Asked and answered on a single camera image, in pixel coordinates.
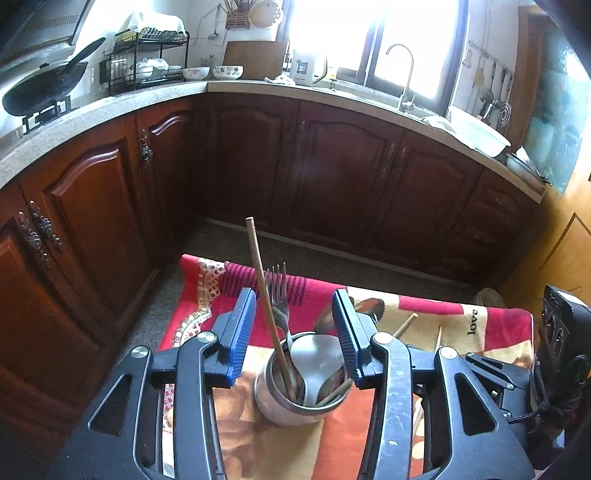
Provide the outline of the thin wooden chopstick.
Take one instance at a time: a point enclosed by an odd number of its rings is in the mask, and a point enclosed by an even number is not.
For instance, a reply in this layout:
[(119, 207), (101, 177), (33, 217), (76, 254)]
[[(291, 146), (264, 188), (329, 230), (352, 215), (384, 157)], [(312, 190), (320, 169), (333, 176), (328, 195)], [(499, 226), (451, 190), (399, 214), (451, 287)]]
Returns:
[(351, 305), (332, 305), (346, 372), (360, 390), (374, 389), (385, 411), (412, 411), (412, 357), (408, 347), (379, 331), (369, 315)]

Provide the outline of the white plastic rice spoon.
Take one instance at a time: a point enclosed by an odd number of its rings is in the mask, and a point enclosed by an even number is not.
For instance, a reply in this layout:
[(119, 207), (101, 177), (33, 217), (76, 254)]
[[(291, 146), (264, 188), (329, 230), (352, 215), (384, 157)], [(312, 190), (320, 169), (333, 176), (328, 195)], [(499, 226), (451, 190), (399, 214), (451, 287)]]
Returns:
[(304, 407), (317, 404), (325, 381), (345, 363), (339, 338), (325, 334), (306, 334), (294, 340), (290, 359), (304, 382)]

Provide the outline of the brown wooden chopstick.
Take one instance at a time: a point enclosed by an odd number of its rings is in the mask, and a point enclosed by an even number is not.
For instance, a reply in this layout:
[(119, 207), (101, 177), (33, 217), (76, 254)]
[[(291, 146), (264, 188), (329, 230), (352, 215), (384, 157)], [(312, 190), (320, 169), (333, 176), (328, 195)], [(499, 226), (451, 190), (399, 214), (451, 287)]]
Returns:
[(260, 256), (259, 240), (257, 240), (256, 236), (256, 223), (254, 223), (254, 219), (252, 217), (246, 217), (245, 226), (249, 235), (249, 250), (252, 256), (252, 265), (254, 271), (256, 271), (259, 301), (262, 304), (263, 314), (266, 318), (266, 328), (269, 331), (270, 340), (273, 342), (273, 349), (274, 353), (276, 353), (276, 361), (280, 368), (281, 377), (283, 377), (284, 387), (286, 387), (287, 398), (294, 401), (297, 399), (297, 383), (294, 381), (293, 372), (287, 364), (286, 355), (283, 352), (280, 337), (277, 334), (276, 323), (273, 320), (273, 311), (271, 310), (270, 296), (266, 291), (266, 277), (264, 276), (262, 256)]

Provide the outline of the dark handled metal spoon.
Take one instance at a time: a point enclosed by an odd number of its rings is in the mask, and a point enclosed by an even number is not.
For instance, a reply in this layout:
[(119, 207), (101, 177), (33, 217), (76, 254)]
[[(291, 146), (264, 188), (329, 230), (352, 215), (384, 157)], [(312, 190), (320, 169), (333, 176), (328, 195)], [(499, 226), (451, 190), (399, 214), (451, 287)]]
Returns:
[[(385, 302), (379, 298), (368, 298), (356, 302), (353, 297), (349, 297), (349, 301), (353, 303), (356, 312), (369, 315), (374, 323), (378, 323), (385, 313)], [(329, 303), (322, 309), (322, 313), (315, 319), (314, 330), (315, 334), (328, 334), (335, 329), (334, 318), (332, 318), (332, 303)]]

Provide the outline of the silver metal fork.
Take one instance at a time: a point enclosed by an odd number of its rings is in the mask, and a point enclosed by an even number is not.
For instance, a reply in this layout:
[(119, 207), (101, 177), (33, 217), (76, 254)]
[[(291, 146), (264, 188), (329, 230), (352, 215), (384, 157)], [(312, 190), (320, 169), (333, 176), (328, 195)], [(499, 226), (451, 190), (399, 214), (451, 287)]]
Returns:
[(287, 350), (290, 351), (294, 344), (293, 335), (290, 333), (290, 309), (287, 302), (287, 264), (281, 263), (271, 266), (266, 271), (266, 291), (270, 296), (273, 320), (276, 326), (283, 331), (287, 341)]

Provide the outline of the colourful patterned towel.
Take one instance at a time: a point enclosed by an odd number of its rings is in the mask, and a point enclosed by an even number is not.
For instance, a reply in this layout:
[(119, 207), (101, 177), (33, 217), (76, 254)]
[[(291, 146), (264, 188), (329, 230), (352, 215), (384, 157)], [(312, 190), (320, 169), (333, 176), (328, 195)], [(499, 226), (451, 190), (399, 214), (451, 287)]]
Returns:
[[(283, 344), (294, 393), (287, 394), (280, 363), (257, 313), (242, 375), (214, 393), (226, 474), (231, 479), (353, 479), (363, 454), (372, 409), (370, 391), (346, 375), (335, 337), (335, 284), (266, 272), (273, 304), (286, 304), (290, 341)], [(418, 348), (450, 346), (518, 367), (533, 362), (533, 319), (522, 309), (449, 303), (349, 287), (360, 313), (380, 330)]]

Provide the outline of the white steel utensil jar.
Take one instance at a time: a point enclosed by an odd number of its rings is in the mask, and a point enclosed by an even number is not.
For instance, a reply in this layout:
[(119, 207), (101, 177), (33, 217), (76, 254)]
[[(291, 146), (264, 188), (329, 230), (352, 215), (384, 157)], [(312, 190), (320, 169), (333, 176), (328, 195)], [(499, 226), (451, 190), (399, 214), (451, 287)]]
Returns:
[(266, 419), (283, 427), (308, 425), (345, 401), (353, 381), (337, 337), (304, 332), (294, 336), (293, 344), (280, 346), (287, 375), (273, 353), (254, 382), (254, 399)]

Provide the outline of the white plastic basin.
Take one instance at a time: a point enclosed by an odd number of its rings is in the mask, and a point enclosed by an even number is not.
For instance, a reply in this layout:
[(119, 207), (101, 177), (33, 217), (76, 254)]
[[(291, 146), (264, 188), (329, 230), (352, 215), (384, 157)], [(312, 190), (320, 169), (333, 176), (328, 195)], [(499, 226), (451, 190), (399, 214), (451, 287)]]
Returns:
[(446, 118), (465, 145), (488, 157), (497, 157), (511, 146), (511, 143), (495, 129), (455, 106), (448, 108)]

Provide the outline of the black wok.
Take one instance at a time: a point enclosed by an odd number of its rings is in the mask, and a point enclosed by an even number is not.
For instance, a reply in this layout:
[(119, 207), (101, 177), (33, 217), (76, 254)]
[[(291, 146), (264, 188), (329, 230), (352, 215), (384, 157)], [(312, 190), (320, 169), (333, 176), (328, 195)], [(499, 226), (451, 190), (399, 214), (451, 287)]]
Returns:
[(65, 97), (84, 75), (88, 65), (85, 59), (105, 40), (105, 37), (100, 37), (69, 62), (40, 68), (18, 82), (2, 98), (4, 110), (12, 116), (29, 116)]

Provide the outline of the black dish rack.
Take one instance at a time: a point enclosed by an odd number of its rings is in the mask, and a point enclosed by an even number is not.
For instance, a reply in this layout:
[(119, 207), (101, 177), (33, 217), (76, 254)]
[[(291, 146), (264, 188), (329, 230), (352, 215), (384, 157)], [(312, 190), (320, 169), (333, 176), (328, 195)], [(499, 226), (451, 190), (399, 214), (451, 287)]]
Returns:
[(99, 63), (99, 82), (109, 95), (182, 81), (187, 67), (187, 31), (144, 27), (114, 35), (113, 47)]

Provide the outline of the white electric kettle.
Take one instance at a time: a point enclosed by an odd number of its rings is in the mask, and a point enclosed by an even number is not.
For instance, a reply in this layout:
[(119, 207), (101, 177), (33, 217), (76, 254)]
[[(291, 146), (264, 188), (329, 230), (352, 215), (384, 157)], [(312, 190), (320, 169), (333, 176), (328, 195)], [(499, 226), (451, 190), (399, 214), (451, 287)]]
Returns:
[(329, 59), (305, 50), (295, 49), (290, 64), (290, 78), (297, 85), (320, 83), (329, 73)]

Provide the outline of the wooden cutting board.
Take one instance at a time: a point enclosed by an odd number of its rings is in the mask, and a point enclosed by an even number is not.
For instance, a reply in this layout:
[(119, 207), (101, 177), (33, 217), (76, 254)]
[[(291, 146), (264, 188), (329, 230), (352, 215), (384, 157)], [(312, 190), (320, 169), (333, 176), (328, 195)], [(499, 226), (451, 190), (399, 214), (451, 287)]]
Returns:
[(228, 41), (222, 64), (242, 66), (242, 79), (274, 79), (283, 72), (287, 41)]

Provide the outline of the steel range hood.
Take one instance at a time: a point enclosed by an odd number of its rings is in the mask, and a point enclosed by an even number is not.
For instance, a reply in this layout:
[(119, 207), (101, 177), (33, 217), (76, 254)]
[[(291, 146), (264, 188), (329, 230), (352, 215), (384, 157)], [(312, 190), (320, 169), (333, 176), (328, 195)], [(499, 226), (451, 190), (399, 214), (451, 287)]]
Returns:
[(73, 47), (93, 0), (1, 0), (1, 63)]

